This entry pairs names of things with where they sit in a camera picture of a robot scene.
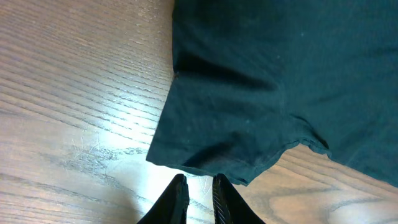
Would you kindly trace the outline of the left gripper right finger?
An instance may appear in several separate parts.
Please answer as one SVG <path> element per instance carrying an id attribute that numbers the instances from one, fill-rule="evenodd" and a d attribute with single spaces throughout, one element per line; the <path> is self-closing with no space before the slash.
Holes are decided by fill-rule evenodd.
<path id="1" fill-rule="evenodd" d="M 214 176 L 212 197 L 216 224 L 265 224 L 224 174 Z"/>

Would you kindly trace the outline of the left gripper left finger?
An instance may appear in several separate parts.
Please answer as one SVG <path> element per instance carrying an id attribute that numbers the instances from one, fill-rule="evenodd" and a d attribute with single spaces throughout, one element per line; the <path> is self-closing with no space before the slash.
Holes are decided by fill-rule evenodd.
<path id="1" fill-rule="evenodd" d="M 189 202 L 187 178 L 177 174 L 137 224 L 186 224 Z"/>

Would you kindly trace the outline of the dark teal t-shirt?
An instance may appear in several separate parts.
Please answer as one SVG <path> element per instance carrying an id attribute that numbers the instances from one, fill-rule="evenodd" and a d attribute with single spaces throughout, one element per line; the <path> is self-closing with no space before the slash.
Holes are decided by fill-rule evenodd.
<path id="1" fill-rule="evenodd" d="M 397 2 L 177 0 L 147 160 L 247 185 L 304 144 L 397 185 Z"/>

